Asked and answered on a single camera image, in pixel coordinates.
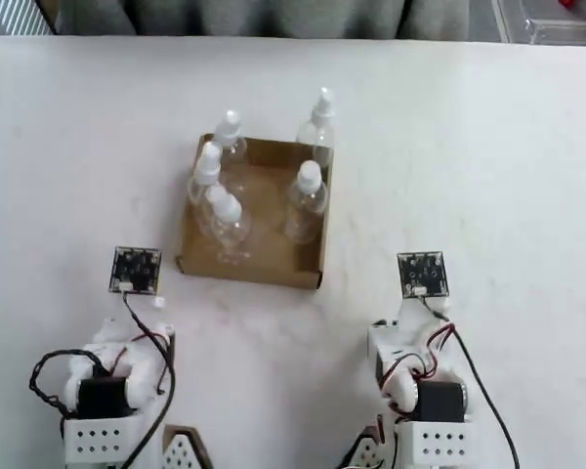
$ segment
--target wire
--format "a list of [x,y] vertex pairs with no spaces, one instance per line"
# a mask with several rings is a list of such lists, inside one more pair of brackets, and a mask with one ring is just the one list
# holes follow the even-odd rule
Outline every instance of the wire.
[[437,354],[434,352],[434,350],[432,350],[432,343],[435,341],[435,339],[437,339],[437,337],[439,337],[441,334],[443,334],[445,332],[445,335],[441,339],[440,346],[439,346],[439,351],[442,350],[444,343],[446,342],[447,338],[453,333],[454,328],[455,327],[454,327],[453,323],[449,322],[446,325],[444,325],[443,327],[441,327],[439,330],[434,332],[426,341],[426,347],[428,348],[428,352],[430,353],[430,357],[432,357],[433,364],[432,364],[432,367],[426,372],[426,374],[421,377],[421,379],[429,379],[429,378],[434,377],[437,374],[437,368],[439,367],[439,359],[437,358]]
[[[423,303],[423,305],[428,309],[428,311],[430,311],[430,313],[432,313],[432,315],[435,318],[449,322],[449,319],[443,313],[439,313],[438,311],[434,311],[432,308],[430,308],[430,306],[428,306],[428,303],[426,302],[425,298],[420,297],[419,300],[421,300],[421,303]],[[490,395],[486,391],[486,388],[484,387],[484,383],[482,383],[482,381],[481,381],[480,374],[476,370],[476,365],[473,363],[473,359],[471,358],[471,355],[469,354],[469,351],[467,350],[467,346],[465,345],[464,341],[462,340],[462,337],[460,336],[460,334],[456,330],[455,325],[451,328],[451,334],[449,334],[449,335],[453,335],[456,338],[456,340],[458,341],[458,344],[460,345],[460,348],[462,349],[462,353],[464,354],[465,359],[467,359],[467,363],[469,364],[469,368],[471,369],[471,372],[473,373],[474,378],[476,378],[476,381],[478,382],[478,386],[480,386],[481,393],[484,395],[484,398],[486,399],[486,403],[488,404],[488,406],[490,407],[490,410],[492,410],[493,415],[497,419],[497,422],[499,423],[499,426],[501,427],[501,431],[503,432],[504,437],[506,437],[506,442],[508,442],[508,447],[510,448],[510,453],[512,454],[512,459],[515,464],[515,469],[520,469],[521,465],[519,463],[519,455],[517,454],[517,449],[515,448],[515,443],[512,440],[512,436],[510,435],[510,431],[508,430],[508,427],[506,426],[504,419],[501,418],[501,414],[499,413],[499,410],[497,410],[497,407],[495,407],[495,404],[493,403],[492,399],[490,398]]]
[[398,369],[398,365],[403,362],[405,359],[407,359],[408,357],[416,357],[417,359],[419,359],[419,362],[421,362],[421,365],[423,366],[423,371],[420,372],[417,369],[413,369],[413,371],[415,371],[414,377],[417,378],[419,376],[425,376],[425,374],[427,373],[426,370],[426,364],[423,361],[423,359],[421,358],[420,355],[415,354],[414,352],[409,352],[405,355],[402,355],[401,357],[399,357],[397,360],[395,360],[395,362],[391,365],[391,367],[387,370],[387,372],[384,374],[384,376],[382,376],[382,378],[380,379],[380,382],[378,383],[380,386],[380,392],[384,395],[384,388],[386,387],[387,383],[389,382],[389,380],[393,377],[393,375],[395,374],[396,370]]
[[[154,337],[158,337],[160,339],[163,339],[163,341],[165,342],[165,345],[168,348],[169,351],[169,344],[167,343],[167,337],[165,337],[163,334],[159,334],[158,332],[152,332],[152,335]],[[141,334],[138,335],[137,337],[133,337],[132,339],[130,339],[131,342],[139,342],[142,339],[147,339],[148,337],[145,334]],[[121,349],[121,352],[119,352],[119,354],[117,354],[117,357],[115,358],[115,361],[113,362],[112,367],[110,368],[110,375],[112,376],[113,374],[115,374],[115,370],[117,369],[117,366],[119,365],[119,361],[121,360],[121,358],[124,356],[124,354],[128,352],[128,347],[124,347],[123,349]]]
[[395,469],[395,465],[398,462],[398,432],[393,432],[393,438],[395,439],[395,447],[393,448],[393,464],[391,464],[391,469]]
[[48,396],[46,393],[39,389],[37,385],[37,378],[41,373],[46,362],[54,357],[60,356],[77,356],[77,357],[87,357],[91,360],[94,364],[93,366],[93,375],[94,376],[109,376],[108,371],[103,367],[100,358],[89,350],[81,350],[81,349],[66,349],[66,350],[55,350],[54,352],[50,352],[44,355],[41,360],[35,365],[32,369],[32,374],[30,375],[30,381],[28,382],[28,389],[35,393],[44,403],[49,406],[54,407],[60,413],[63,419],[73,418],[76,413],[70,411],[65,404],[61,402],[59,396]]
[[484,383],[481,382],[480,375],[478,374],[478,371],[476,370],[476,366],[473,363],[473,360],[471,359],[469,352],[467,351],[467,346],[462,341],[462,337],[460,337],[460,334],[455,329],[453,331],[453,335],[456,338],[456,340],[458,341],[458,344],[460,344],[460,348],[462,349],[462,353],[465,354],[465,359],[467,359],[467,363],[469,364],[469,368],[471,369],[473,376],[476,378],[476,381],[478,382],[478,385],[480,386],[481,393],[484,395],[484,398],[486,399],[486,402],[488,403],[490,410],[492,410],[493,415],[497,419],[497,422],[499,422],[499,426],[501,427],[501,431],[504,432],[504,437],[506,437],[506,441],[508,442],[508,446],[510,447],[510,453],[512,454],[512,459],[515,463],[515,468],[519,469],[519,467],[520,467],[519,456],[517,455],[517,449],[515,448],[515,443],[512,441],[512,437],[510,436],[510,431],[508,431],[508,427],[506,427],[506,424],[505,424],[503,418],[501,418],[501,415],[499,414],[497,407],[495,407],[495,404],[492,402],[492,399],[488,395],[488,392],[486,391],[486,388],[484,387]]
[[163,349],[163,346],[160,345],[158,340],[156,340],[154,333],[151,330],[149,330],[145,324],[143,324],[141,322],[141,320],[139,319],[137,314],[133,311],[133,309],[128,304],[128,293],[127,292],[123,293],[122,299],[124,300],[124,305],[126,305],[126,308],[128,308],[128,311],[130,312],[130,316],[133,319],[133,321],[137,324],[139,329],[147,336],[147,338],[149,338],[149,340],[151,340],[152,344],[154,344],[154,347],[156,347],[158,352],[160,352],[160,355],[163,357],[163,360],[165,361],[165,365],[169,369],[169,377],[170,377],[169,391],[167,394],[167,401],[165,402],[165,405],[163,406],[160,413],[158,414],[158,417],[156,417],[156,419],[152,423],[151,427],[149,427],[149,430],[147,430],[147,433],[144,435],[144,437],[141,439],[141,441],[137,444],[135,449],[133,449],[133,452],[130,453],[130,455],[124,461],[124,463],[121,465],[121,468],[120,468],[120,469],[128,469],[131,466],[131,464],[133,462],[135,462],[135,459],[137,459],[139,454],[141,454],[141,451],[144,450],[144,448],[146,447],[147,443],[152,438],[154,433],[156,433],[156,430],[158,429],[158,427],[162,423],[163,419],[165,418],[165,415],[167,414],[167,410],[169,410],[169,407],[172,404],[172,400],[174,399],[174,392],[176,391],[176,370],[174,369],[174,364],[171,361],[171,357],[169,354],[170,349],[168,348],[168,350],[165,351],[165,349]]

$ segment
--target transparent plastic container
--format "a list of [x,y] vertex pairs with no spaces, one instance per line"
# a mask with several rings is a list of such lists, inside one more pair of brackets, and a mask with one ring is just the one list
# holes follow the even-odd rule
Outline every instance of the transparent plastic container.
[[209,191],[213,217],[211,233],[219,241],[218,259],[226,264],[238,264],[250,257],[246,241],[252,231],[252,220],[234,195],[221,187]]
[[305,161],[287,193],[284,234],[293,242],[312,242],[323,226],[328,191],[316,161]]
[[586,0],[565,7],[559,0],[498,0],[502,41],[585,45]]
[[236,198],[243,200],[248,184],[245,178],[247,142],[241,136],[241,118],[237,111],[229,110],[215,129],[212,142],[222,149],[221,183]]
[[321,167],[324,180],[334,155],[333,102],[334,93],[332,90],[321,88],[319,99],[311,112],[311,119],[302,124],[295,139],[299,144],[313,147],[313,160]]
[[204,198],[207,190],[219,185],[222,150],[214,144],[206,143],[197,160],[193,174],[188,180],[188,200],[193,206],[193,216],[197,226],[204,235],[210,234],[210,218],[205,208]]

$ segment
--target perforated plastic part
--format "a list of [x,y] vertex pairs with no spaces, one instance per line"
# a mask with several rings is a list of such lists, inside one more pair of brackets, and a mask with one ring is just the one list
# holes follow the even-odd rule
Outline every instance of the perforated plastic part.
[[356,467],[374,467],[384,457],[383,449],[380,448],[372,438],[363,438],[358,443],[350,466]]
[[65,462],[125,460],[142,436],[140,415],[65,422]]
[[163,469],[202,469],[187,435],[176,435],[163,454]]
[[[160,412],[166,395],[151,400],[129,417],[96,420],[66,420],[64,424],[65,466],[93,469],[125,461],[144,437]],[[160,467],[162,428],[158,428],[141,451],[131,469]]]
[[398,425],[401,465],[465,466],[476,462],[473,423],[404,422]]

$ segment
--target open cardboard box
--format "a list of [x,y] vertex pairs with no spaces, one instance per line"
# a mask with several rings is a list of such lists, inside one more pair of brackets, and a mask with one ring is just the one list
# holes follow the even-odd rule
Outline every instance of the open cardboard box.
[[[201,137],[197,154],[212,135]],[[312,159],[312,147],[286,142],[246,139],[249,165],[236,165],[230,177],[246,184],[240,195],[243,210],[252,216],[252,232],[247,241],[248,259],[239,264],[218,260],[220,246],[216,239],[204,236],[187,200],[182,222],[182,244],[176,258],[183,274],[200,277],[270,283],[296,288],[316,289],[323,280],[323,257],[328,210],[323,227],[314,241],[295,244],[283,233],[286,191],[302,162]],[[324,174],[330,188],[332,166]]]

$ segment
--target black cable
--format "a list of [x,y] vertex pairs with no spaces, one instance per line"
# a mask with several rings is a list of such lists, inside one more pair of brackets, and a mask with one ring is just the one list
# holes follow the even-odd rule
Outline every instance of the black cable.
[[160,355],[163,357],[163,360],[165,361],[165,365],[169,369],[170,376],[169,393],[167,395],[167,401],[165,402],[165,405],[158,414],[158,417],[156,417],[156,420],[154,420],[154,422],[152,423],[151,427],[149,427],[149,430],[147,430],[147,433],[137,444],[135,449],[133,449],[133,452],[130,453],[126,461],[124,461],[124,463],[121,465],[121,469],[128,469],[130,465],[133,462],[135,462],[135,459],[137,459],[141,451],[144,450],[147,443],[162,423],[163,419],[165,418],[165,414],[167,413],[167,410],[169,410],[169,407],[172,404],[172,400],[174,399],[174,392],[176,391],[176,370],[174,369],[174,364],[172,363],[170,354],[167,351],[165,351],[165,349],[163,349],[163,346],[160,345],[160,343],[158,343],[158,340],[156,340],[156,337],[154,336],[154,334],[152,334],[152,331],[149,330],[147,326],[141,322],[137,314],[128,304],[128,293],[124,292],[122,298],[124,300],[124,305],[126,305],[126,308],[128,308],[128,311],[130,312],[130,316],[132,317],[133,321],[137,324],[139,329],[147,336],[147,338],[152,342],[152,344],[154,344],[154,347],[156,347],[158,352],[160,352]]
[[[428,306],[428,302],[425,300],[425,298],[419,297],[419,300],[428,309],[428,311],[430,313],[432,313],[432,315],[435,318],[438,318],[438,319],[444,320],[444,321],[449,321],[449,318],[447,316],[445,316],[443,313],[440,313],[438,311],[434,311],[432,308],[430,308],[430,306]],[[517,449],[515,448],[515,443],[512,441],[512,437],[510,436],[510,431],[508,430],[508,427],[506,426],[504,419],[501,418],[501,414],[499,413],[499,410],[497,410],[497,407],[495,407],[495,404],[492,402],[492,399],[488,395],[488,392],[486,391],[486,388],[484,387],[484,383],[481,382],[480,374],[476,370],[476,365],[473,363],[471,355],[469,355],[469,351],[467,350],[467,346],[465,345],[464,341],[462,340],[462,337],[458,333],[458,330],[456,330],[455,326],[453,328],[452,333],[456,337],[456,340],[458,341],[458,344],[460,345],[460,348],[462,349],[462,353],[465,355],[465,359],[467,359],[467,363],[469,364],[469,368],[471,369],[471,372],[473,373],[474,378],[476,378],[476,381],[478,382],[478,386],[480,386],[481,393],[484,395],[484,398],[486,399],[486,403],[488,404],[488,406],[490,407],[490,410],[492,410],[493,415],[497,419],[497,422],[499,423],[499,426],[501,427],[501,431],[504,433],[504,437],[506,437],[506,442],[508,442],[508,447],[510,447],[510,453],[512,454],[512,459],[515,464],[515,469],[520,469],[521,465],[519,463],[519,455],[517,454]]]
[[395,439],[395,447],[393,448],[393,464],[391,464],[391,469],[395,469],[395,465],[398,462],[398,432],[393,432],[393,438]]
[[41,373],[41,370],[43,369],[43,366],[46,364],[46,362],[50,359],[53,359],[54,357],[60,357],[65,355],[87,357],[94,364],[94,376],[109,376],[110,373],[108,372],[108,370],[106,370],[106,368],[104,368],[102,362],[100,361],[100,358],[93,352],[90,352],[89,350],[55,350],[54,352],[50,352],[49,354],[46,354],[42,357],[42,359],[32,369],[30,381],[28,382],[28,389],[35,393],[44,403],[57,409],[61,413],[63,419],[68,419],[73,418],[75,416],[75,412],[70,411],[67,408],[67,406],[61,402],[59,396],[48,396],[46,393],[41,391],[41,389],[39,389],[39,386],[37,386],[37,378],[39,377],[39,374]]
[[478,385],[480,386],[481,393],[484,394],[484,398],[486,399],[486,402],[488,403],[490,410],[492,410],[492,413],[493,413],[493,415],[495,415],[497,422],[499,422],[499,426],[501,427],[501,431],[504,432],[504,437],[506,437],[506,441],[508,442],[508,446],[510,447],[510,452],[512,453],[512,459],[515,463],[515,469],[519,469],[519,467],[520,467],[519,456],[517,455],[517,449],[515,448],[515,444],[512,441],[512,437],[510,436],[510,432],[508,431],[508,427],[506,427],[506,424],[504,423],[503,418],[501,418],[501,415],[499,414],[497,407],[495,407],[495,404],[492,403],[492,399],[488,395],[488,392],[486,391],[486,388],[484,387],[484,383],[481,382],[480,375],[478,374],[478,371],[476,370],[476,366],[473,363],[473,360],[471,360],[471,356],[469,355],[469,352],[467,351],[467,346],[462,341],[462,337],[460,337],[460,334],[455,329],[453,331],[453,335],[456,337],[458,344],[460,344],[460,348],[462,349],[462,353],[465,354],[465,358],[467,359],[467,363],[469,364],[469,368],[471,369],[471,372],[473,373],[474,377],[476,378],[476,381],[478,382]]

